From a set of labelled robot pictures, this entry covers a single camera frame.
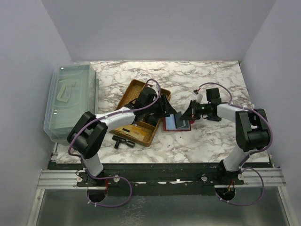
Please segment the red card holder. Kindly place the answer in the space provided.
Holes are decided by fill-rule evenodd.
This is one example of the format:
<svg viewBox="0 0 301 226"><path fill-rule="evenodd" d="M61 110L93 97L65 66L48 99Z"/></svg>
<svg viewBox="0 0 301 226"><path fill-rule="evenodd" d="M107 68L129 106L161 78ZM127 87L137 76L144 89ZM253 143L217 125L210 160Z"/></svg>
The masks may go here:
<svg viewBox="0 0 301 226"><path fill-rule="evenodd" d="M163 119L163 130L166 132L191 131L191 123L179 120L180 116L172 114Z"/></svg>

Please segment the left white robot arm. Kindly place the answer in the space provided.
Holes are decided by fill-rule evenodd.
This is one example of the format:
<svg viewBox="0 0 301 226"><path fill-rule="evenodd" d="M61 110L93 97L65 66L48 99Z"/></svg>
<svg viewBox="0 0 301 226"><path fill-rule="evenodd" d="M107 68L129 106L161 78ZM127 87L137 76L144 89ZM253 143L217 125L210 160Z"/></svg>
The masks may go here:
<svg viewBox="0 0 301 226"><path fill-rule="evenodd" d="M95 115L90 111L85 112L72 128L67 141L70 148L79 153L77 156L88 172L93 177L97 177L104 170L98 151L108 132L134 124L146 114L161 119L175 113L176 110L170 105L165 94L145 87L138 98L116 111L102 115Z"/></svg>

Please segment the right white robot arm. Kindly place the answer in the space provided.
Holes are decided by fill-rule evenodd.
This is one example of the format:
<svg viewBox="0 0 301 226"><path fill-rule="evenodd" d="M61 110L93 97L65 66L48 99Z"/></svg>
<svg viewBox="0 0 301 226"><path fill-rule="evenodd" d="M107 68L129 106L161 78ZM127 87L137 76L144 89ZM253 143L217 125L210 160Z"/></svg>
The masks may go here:
<svg viewBox="0 0 301 226"><path fill-rule="evenodd" d="M218 88L207 89L206 99L206 104L191 100L180 119L196 121L205 115L209 121L227 119L235 123L236 146L219 164L219 174L237 173L251 155L271 145L273 136L266 113L263 109L248 109L222 102Z"/></svg>

